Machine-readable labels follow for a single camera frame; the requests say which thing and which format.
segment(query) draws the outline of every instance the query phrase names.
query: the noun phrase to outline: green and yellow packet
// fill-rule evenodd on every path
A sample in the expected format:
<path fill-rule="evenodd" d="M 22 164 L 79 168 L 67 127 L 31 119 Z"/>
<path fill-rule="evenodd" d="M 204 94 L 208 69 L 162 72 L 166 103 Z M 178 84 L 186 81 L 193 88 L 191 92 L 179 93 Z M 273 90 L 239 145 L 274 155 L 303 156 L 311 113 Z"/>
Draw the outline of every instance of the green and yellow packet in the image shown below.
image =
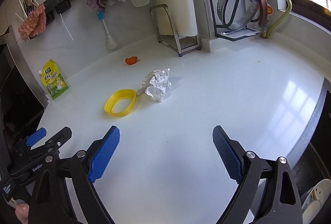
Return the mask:
<path fill-rule="evenodd" d="M 41 71 L 41 82 L 47 89 L 48 93 L 55 100 L 69 87 L 63 79 L 55 62 L 49 60 Z"/>

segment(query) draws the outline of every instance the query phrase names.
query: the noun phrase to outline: metal screw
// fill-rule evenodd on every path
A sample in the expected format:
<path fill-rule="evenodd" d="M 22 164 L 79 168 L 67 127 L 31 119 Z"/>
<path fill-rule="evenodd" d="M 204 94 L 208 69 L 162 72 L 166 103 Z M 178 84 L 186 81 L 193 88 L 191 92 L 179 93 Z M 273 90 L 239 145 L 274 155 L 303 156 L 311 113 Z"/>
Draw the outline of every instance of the metal screw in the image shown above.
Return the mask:
<path fill-rule="evenodd" d="M 255 153 L 252 152 L 252 151 L 248 151 L 248 152 L 246 153 L 246 155 L 247 155 L 247 157 L 249 157 L 250 159 L 254 159 L 254 158 L 255 158 Z"/>
<path fill-rule="evenodd" d="M 53 160 L 52 156 L 47 156 L 45 159 L 46 162 L 51 162 L 52 160 Z"/>
<path fill-rule="evenodd" d="M 287 160 L 284 157 L 280 157 L 279 161 L 283 164 L 285 164 L 287 162 Z"/>
<path fill-rule="evenodd" d="M 78 152 L 77 152 L 77 157 L 78 157 L 78 158 L 82 158 L 82 157 L 85 156 L 85 154 L 86 154 L 86 153 L 85 153 L 84 150 L 78 151 Z"/>

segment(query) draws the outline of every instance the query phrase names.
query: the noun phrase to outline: crumpled white paper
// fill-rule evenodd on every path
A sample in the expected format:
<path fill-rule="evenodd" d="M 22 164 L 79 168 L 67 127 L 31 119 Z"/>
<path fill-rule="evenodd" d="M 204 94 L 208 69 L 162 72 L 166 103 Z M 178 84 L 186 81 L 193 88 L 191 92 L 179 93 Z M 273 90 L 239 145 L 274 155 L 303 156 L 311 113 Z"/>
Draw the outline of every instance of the crumpled white paper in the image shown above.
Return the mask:
<path fill-rule="evenodd" d="M 150 72 L 143 80 L 141 89 L 137 91 L 137 95 L 141 95 L 145 92 L 154 101 L 162 102 L 164 95 L 171 87 L 169 72 L 169 68 Z"/>

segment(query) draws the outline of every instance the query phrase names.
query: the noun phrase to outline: yellow plastic band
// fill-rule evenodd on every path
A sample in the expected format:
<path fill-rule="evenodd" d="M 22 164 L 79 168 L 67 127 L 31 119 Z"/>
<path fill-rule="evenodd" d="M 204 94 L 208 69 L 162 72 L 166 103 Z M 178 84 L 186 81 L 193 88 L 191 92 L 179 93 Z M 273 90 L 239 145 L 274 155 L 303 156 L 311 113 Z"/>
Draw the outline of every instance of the yellow plastic band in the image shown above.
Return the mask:
<path fill-rule="evenodd" d="M 132 101 L 130 102 L 128 107 L 124 109 L 122 112 L 114 113 L 113 110 L 115 105 L 119 100 L 122 99 L 131 99 Z M 136 103 L 136 92 L 134 90 L 120 90 L 113 93 L 113 95 L 109 97 L 108 101 L 105 103 L 104 109 L 106 112 L 108 112 L 114 117 L 125 117 L 131 112 L 135 103 Z"/>

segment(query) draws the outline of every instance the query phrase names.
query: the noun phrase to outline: white countertop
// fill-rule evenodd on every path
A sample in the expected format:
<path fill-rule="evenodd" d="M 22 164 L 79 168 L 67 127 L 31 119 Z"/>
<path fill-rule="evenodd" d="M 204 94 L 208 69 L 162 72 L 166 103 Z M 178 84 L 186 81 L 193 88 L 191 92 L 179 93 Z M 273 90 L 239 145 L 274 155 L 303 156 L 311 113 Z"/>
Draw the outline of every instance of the white countertop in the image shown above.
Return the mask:
<path fill-rule="evenodd" d="M 68 79 L 69 91 L 49 103 L 39 125 L 47 136 L 37 146 L 68 126 L 72 138 L 60 157 L 71 157 L 115 125 L 120 143 L 94 186 L 116 224 L 216 223 L 237 184 L 213 144 L 213 128 L 221 125 L 261 158 L 286 156 L 325 76 L 273 40 L 246 40 L 179 58 L 150 37 L 103 57 Z M 124 60 L 131 56 L 140 61 L 128 66 Z M 172 87 L 163 102 L 143 95 L 126 117 L 104 112 L 113 92 L 136 90 L 150 71 L 165 68 Z M 78 220 L 85 222 L 73 186 L 68 188 Z"/>

